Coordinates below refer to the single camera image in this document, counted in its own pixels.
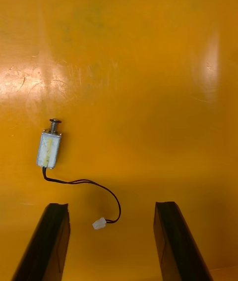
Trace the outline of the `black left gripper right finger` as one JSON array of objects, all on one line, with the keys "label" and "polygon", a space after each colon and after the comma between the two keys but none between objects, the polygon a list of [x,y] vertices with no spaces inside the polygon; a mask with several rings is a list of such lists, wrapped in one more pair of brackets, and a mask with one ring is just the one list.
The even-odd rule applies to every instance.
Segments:
[{"label": "black left gripper right finger", "polygon": [[175,202],[157,202],[154,236],[164,281],[211,281],[190,229]]}]

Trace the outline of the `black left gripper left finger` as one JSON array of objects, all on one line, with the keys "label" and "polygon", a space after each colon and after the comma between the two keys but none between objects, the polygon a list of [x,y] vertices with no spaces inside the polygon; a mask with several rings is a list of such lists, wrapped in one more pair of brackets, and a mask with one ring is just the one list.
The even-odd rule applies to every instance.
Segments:
[{"label": "black left gripper left finger", "polygon": [[68,204],[50,203],[37,224],[12,280],[62,280],[69,237]]}]

